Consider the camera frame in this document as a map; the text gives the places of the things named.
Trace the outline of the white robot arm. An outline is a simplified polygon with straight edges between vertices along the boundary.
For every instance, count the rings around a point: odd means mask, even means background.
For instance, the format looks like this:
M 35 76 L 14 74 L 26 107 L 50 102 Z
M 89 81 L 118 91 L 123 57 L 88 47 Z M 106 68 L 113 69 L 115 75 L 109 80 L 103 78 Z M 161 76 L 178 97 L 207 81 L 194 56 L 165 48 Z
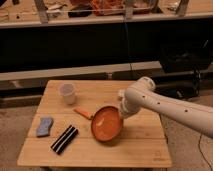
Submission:
M 182 101 L 154 92 L 156 85 L 149 77 L 141 77 L 125 91 L 119 110 L 122 118 L 147 108 L 213 138 L 213 107 Z

